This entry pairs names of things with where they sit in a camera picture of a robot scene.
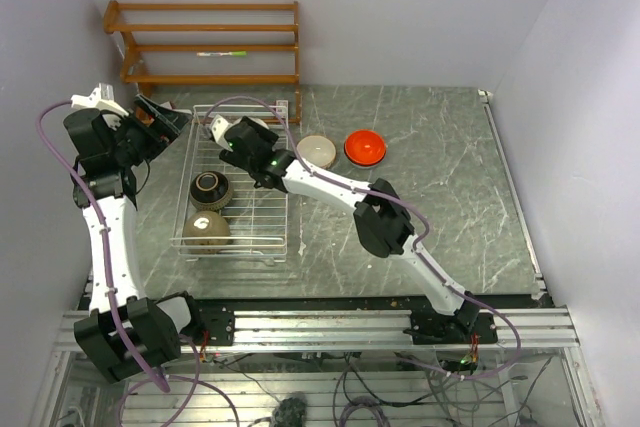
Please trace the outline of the black glazed patterned bowl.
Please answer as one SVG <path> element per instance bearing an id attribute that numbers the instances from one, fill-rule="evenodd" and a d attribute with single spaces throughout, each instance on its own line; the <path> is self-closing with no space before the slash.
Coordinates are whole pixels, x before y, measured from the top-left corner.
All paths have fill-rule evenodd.
<path id="1" fill-rule="evenodd" d="M 189 187 L 190 203 L 198 211 L 219 212 L 229 204 L 233 194 L 231 181 L 218 171 L 199 173 Z"/>

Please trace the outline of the white bowl with leaf pattern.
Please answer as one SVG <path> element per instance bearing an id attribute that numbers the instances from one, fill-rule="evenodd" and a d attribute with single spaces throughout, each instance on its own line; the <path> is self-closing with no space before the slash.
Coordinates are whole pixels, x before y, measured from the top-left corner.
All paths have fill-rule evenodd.
<path id="1" fill-rule="evenodd" d="M 297 149 L 299 154 L 314 166 L 328 169 L 336 160 L 334 143 L 323 135 L 309 135 L 302 138 Z"/>

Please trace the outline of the beige brown ceramic bowl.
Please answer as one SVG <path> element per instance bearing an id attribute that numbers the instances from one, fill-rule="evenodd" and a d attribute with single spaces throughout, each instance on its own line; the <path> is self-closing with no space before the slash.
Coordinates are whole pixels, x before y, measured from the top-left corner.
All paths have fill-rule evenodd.
<path id="1" fill-rule="evenodd" d="M 214 211 L 199 211 L 191 215 L 183 228 L 183 244 L 200 255 L 215 255 L 221 246 L 231 243 L 230 226 Z"/>

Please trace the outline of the orange bowl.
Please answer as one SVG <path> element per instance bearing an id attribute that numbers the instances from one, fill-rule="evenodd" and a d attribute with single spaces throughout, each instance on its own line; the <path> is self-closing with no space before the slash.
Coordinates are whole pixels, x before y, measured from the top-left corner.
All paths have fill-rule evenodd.
<path id="1" fill-rule="evenodd" d="M 381 163 L 387 153 L 383 137 L 373 130 L 361 129 L 350 133 L 343 144 L 344 154 L 355 166 L 372 168 Z"/>

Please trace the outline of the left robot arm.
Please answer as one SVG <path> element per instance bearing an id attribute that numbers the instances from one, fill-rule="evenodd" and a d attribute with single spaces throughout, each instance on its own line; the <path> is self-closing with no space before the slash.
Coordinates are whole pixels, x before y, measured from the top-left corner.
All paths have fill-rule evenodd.
<path id="1" fill-rule="evenodd" d="M 138 187 L 134 168 L 149 165 L 191 122 L 188 113 L 138 95 L 140 120 L 95 89 L 71 98 L 63 125 L 77 156 L 73 197 L 82 211 L 92 251 L 89 314 L 74 325 L 84 354 L 110 383 L 140 372 L 157 374 L 177 359 L 181 343 L 203 334 L 204 320 L 186 292 L 149 298 L 135 246 Z"/>

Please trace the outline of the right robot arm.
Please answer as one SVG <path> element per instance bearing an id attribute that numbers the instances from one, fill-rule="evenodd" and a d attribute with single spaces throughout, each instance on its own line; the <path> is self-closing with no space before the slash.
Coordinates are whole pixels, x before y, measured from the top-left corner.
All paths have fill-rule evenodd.
<path id="1" fill-rule="evenodd" d="M 217 115 L 210 132 L 222 148 L 220 159 L 245 171 L 256 188 L 309 197 L 350 215 L 364 250 L 378 258 L 397 260 L 435 312 L 421 333 L 426 341 L 471 339 L 480 307 L 424 247 L 408 204 L 398 198 L 388 181 L 366 183 L 310 166 L 295 151 L 277 149 L 279 136 L 250 117 L 230 122 Z"/>

